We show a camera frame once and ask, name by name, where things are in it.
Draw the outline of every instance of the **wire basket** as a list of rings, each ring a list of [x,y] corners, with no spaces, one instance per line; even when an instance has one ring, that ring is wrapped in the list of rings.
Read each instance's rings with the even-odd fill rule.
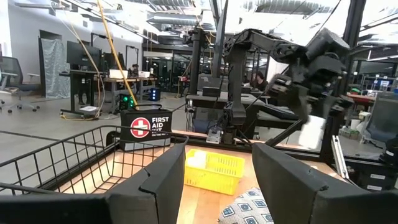
[[[72,137],[56,139],[12,134],[16,138],[54,141],[0,164],[0,194],[101,194],[145,168],[174,144],[186,144],[188,137],[168,134],[164,143],[120,140],[120,126],[100,126]],[[122,151],[121,142],[132,144]]]

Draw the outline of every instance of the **concrete floor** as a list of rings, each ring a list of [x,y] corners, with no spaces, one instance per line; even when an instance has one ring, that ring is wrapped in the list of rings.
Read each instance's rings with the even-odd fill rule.
[[[178,108],[179,106],[184,104],[184,99],[174,98],[175,94],[163,94],[160,102],[151,102],[145,101],[142,103],[160,103],[164,108],[169,110],[173,110]],[[12,103],[16,101],[16,98],[12,98],[9,95],[1,95],[6,104]],[[10,131],[15,133],[22,133],[34,136],[42,136],[46,138],[54,138],[54,139],[63,139],[70,137],[72,135],[82,133],[89,129],[93,129],[95,127],[101,125],[120,125],[120,118],[114,115],[103,114],[100,120],[97,121],[70,121],[60,118],[60,109],[61,108],[69,108],[69,99],[62,100],[46,100],[44,98],[37,98],[34,96],[29,97],[30,100],[36,101],[35,105],[40,106],[38,112],[33,112],[31,109],[24,108],[22,110],[13,109],[12,114],[8,114],[6,109],[3,109],[0,113],[0,130],[2,131]],[[173,122],[172,129],[185,130],[185,124],[187,122],[186,114],[184,112],[184,107],[176,110],[173,113]],[[279,134],[281,129],[270,129],[267,128],[258,128],[260,132],[260,140],[267,140]],[[104,138],[107,132],[95,133],[95,138],[92,136],[88,136],[86,141],[88,143],[93,143],[100,139],[101,135]],[[299,139],[299,131],[293,133],[286,139],[284,142],[289,144],[297,144]],[[381,153],[381,149],[377,149],[369,144],[359,144],[356,140],[346,139],[344,137],[340,137],[342,148],[345,154],[350,155],[361,155],[367,157],[378,157]],[[82,137],[77,139],[76,141],[84,142]],[[21,137],[11,134],[0,134],[0,162],[7,161],[9,159],[15,158],[17,156],[23,155],[40,147],[47,146],[53,143],[53,141],[43,140],[43,139],[34,139]],[[59,149],[54,149],[55,153],[52,155],[53,160],[57,161],[57,158],[61,158],[63,156],[61,146]],[[73,153],[75,150],[72,144],[68,144],[66,148],[66,154],[69,155]],[[91,150],[90,152],[86,152],[87,155],[94,154],[95,151]],[[85,159],[87,156],[79,155],[79,158],[71,158],[70,164],[75,164],[77,159]],[[37,158],[40,162],[40,166],[48,166],[51,162],[51,156],[48,152]],[[26,172],[22,176],[29,175],[32,170],[35,169],[33,167],[34,163],[30,162],[22,162],[20,165],[21,170]],[[59,173],[62,170],[65,170],[68,164],[60,164],[60,167],[56,167],[56,173]],[[0,182],[12,182],[15,180],[16,176],[12,176],[10,173],[15,172],[15,165],[10,164],[8,167],[0,167]],[[53,170],[48,170],[49,178],[52,176],[51,173]],[[31,186],[37,184],[37,180],[31,180]]]

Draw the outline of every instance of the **red object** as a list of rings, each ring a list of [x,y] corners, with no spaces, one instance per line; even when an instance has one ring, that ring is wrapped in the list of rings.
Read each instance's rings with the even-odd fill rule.
[[[150,129],[150,122],[146,118],[136,118],[132,121],[130,127],[140,129]],[[130,129],[131,134],[136,138],[143,138],[149,134],[149,131]]]

